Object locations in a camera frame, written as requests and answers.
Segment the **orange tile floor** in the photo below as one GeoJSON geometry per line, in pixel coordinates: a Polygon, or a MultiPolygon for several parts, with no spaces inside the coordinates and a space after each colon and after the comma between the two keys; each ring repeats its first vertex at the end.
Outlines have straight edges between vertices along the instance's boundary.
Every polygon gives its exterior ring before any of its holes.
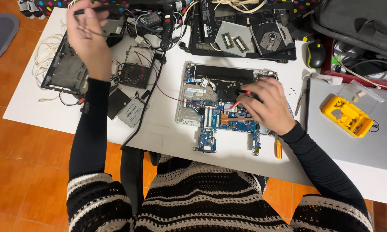
{"type": "MultiPolygon", "coordinates": [[[[15,0],[0,0],[0,13],[15,14],[20,30],[0,57],[0,232],[67,231],[66,185],[73,135],[2,119],[47,19],[29,20],[15,0]]],[[[120,145],[108,143],[106,172],[120,180],[120,145]]],[[[144,160],[144,193],[156,174],[144,160]]],[[[313,187],[270,178],[263,197],[289,223],[313,187]]],[[[373,213],[372,201],[366,200],[373,213]]]]}

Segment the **person's left hand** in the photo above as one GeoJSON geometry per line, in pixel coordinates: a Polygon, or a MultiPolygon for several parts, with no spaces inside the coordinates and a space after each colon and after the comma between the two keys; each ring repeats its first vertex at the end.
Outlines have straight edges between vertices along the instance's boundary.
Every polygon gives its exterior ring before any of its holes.
{"type": "Polygon", "coordinates": [[[106,24],[109,12],[95,13],[92,9],[100,6],[90,0],[77,1],[68,11],[67,36],[70,45],[79,55],[89,71],[89,77],[100,81],[109,81],[111,77],[112,57],[106,44],[106,38],[101,36],[101,26],[106,24]],[[74,15],[78,9],[85,9],[84,14],[74,15]]]}

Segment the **gray laptop lid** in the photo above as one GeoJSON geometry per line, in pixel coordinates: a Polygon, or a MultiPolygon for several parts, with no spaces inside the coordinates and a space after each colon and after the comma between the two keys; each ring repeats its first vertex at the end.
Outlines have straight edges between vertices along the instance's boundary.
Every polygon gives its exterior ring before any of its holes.
{"type": "Polygon", "coordinates": [[[371,88],[385,101],[371,113],[374,125],[370,131],[363,138],[354,138],[321,113],[343,85],[330,85],[315,78],[308,81],[307,133],[333,159],[387,170],[387,90],[371,88]]]}

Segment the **green ram stick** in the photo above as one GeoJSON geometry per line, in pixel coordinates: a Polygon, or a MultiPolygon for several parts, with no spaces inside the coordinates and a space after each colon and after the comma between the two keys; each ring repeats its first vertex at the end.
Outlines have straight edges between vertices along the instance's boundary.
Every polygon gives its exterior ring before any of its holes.
{"type": "Polygon", "coordinates": [[[244,43],[241,36],[236,37],[235,39],[233,39],[233,41],[237,45],[241,53],[244,53],[249,50],[248,46],[244,43]]]}
{"type": "Polygon", "coordinates": [[[235,47],[235,45],[232,42],[231,34],[229,34],[229,32],[225,33],[225,34],[222,34],[222,39],[223,39],[225,47],[227,49],[235,47]]]}

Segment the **black bag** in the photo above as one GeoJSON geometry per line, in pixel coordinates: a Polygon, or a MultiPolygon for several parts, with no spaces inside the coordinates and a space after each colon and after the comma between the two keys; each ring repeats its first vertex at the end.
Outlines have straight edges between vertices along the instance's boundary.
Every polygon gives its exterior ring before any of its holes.
{"type": "Polygon", "coordinates": [[[387,0],[320,0],[313,10],[316,31],[387,56],[387,0]]]}

